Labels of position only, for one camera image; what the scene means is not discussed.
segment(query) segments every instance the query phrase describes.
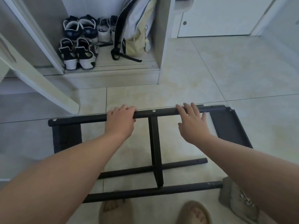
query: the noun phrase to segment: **metal rack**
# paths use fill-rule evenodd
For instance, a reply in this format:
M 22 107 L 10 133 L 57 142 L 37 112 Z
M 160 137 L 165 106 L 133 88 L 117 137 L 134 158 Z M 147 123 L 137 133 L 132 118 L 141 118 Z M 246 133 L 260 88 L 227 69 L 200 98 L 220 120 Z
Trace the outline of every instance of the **metal rack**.
M 197 105 L 197 108 L 200 110 L 200 112 L 210 113 L 216 133 L 219 138 L 252 148 L 252 145 L 239 121 L 236 112 L 230 107 L 226 107 L 224 105 Z M 221 181 L 201 182 L 195 184 L 174 185 L 166 187 L 163 186 L 163 170 L 199 165 L 208 162 L 206 158 L 202 158 L 162 164 L 158 117 L 174 115 L 179 115 L 176 108 L 144 110 L 135 112 L 133 116 L 134 119 L 148 118 L 149 121 L 152 165 L 139 168 L 103 172 L 99 175 L 98 178 L 104 179 L 131 174 L 153 172 L 157 183 L 157 188 L 89 194 L 85 198 L 83 203 L 222 188 Z M 48 125 L 52 127 L 54 152 L 58 153 L 62 150 L 82 143 L 81 124 L 105 122 L 106 120 L 107 114 L 50 119 L 48 121 Z

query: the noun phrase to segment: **backpack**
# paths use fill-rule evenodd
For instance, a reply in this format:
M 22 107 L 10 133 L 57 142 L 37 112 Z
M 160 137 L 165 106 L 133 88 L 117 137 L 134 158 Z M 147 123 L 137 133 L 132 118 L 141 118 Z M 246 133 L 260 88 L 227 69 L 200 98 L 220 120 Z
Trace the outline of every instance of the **backpack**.
M 124 57 L 142 62 L 132 56 L 150 51 L 148 34 L 154 21 L 156 2 L 157 0 L 125 0 L 115 27 L 114 48 L 111 51 L 114 60 Z

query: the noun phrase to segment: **black and white sneaker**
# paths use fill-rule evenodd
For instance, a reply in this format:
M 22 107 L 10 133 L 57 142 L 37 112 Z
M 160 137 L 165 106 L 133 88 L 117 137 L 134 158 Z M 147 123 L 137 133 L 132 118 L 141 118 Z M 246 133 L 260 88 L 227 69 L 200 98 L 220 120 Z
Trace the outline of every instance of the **black and white sneaker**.
M 95 67 L 96 58 L 99 54 L 98 48 L 92 42 L 87 41 L 85 38 L 78 38 L 77 46 L 75 47 L 79 63 L 84 69 L 91 69 Z
M 79 25 L 79 19 L 74 16 L 70 16 L 63 22 L 64 36 L 70 40 L 76 41 L 81 35 L 81 28 Z
M 84 37 L 93 43 L 97 43 L 98 31 L 95 18 L 90 15 L 86 15 L 80 18 L 79 24 L 83 30 Z
M 116 27 L 117 20 L 118 20 L 117 16 L 111 16 L 110 30 L 111 30 L 111 40 L 112 41 L 114 41 L 114 37 L 115 37 L 115 27 Z
M 99 31 L 99 41 L 100 42 L 110 42 L 110 19 L 108 18 L 99 18 L 99 25 L 97 29 Z
M 74 51 L 74 45 L 70 39 L 63 38 L 60 41 L 60 47 L 58 48 L 58 53 L 67 70 L 75 70 L 79 68 L 79 66 L 77 65 L 78 58 Z

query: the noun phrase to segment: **forearm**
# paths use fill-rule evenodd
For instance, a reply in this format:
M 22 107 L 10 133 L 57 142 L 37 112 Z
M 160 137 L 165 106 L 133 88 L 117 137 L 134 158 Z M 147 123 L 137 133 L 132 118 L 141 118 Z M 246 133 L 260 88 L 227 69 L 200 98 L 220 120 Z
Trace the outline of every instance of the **forearm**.
M 299 219 L 298 165 L 215 136 L 197 147 L 277 222 Z
M 0 192 L 2 223 L 65 223 L 123 141 L 104 134 L 20 174 Z

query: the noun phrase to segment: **foot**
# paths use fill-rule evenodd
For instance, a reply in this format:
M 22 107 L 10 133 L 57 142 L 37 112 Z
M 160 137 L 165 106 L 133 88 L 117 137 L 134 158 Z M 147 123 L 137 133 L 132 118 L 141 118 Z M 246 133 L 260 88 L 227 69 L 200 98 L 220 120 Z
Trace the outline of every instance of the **foot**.
M 176 224 L 212 224 L 212 221 L 204 205 L 189 201 L 182 207 Z
M 100 209 L 99 224 L 133 224 L 131 200 L 104 201 Z

